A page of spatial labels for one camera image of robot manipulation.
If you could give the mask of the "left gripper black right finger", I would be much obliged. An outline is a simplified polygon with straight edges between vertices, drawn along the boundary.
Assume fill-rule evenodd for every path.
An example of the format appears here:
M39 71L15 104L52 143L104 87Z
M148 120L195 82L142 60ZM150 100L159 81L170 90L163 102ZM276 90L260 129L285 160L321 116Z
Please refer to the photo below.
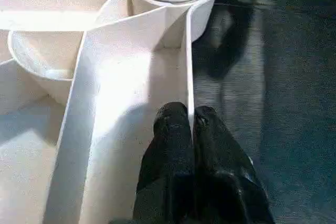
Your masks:
M274 223L252 161L212 107L195 109L193 140L201 223Z

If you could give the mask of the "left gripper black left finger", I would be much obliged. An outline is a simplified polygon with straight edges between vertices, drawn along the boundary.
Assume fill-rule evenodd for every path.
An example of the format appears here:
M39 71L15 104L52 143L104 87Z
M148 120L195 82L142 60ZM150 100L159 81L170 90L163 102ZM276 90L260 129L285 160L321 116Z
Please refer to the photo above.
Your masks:
M187 108L163 105L139 172L133 219L140 223L184 223L194 212L195 161Z

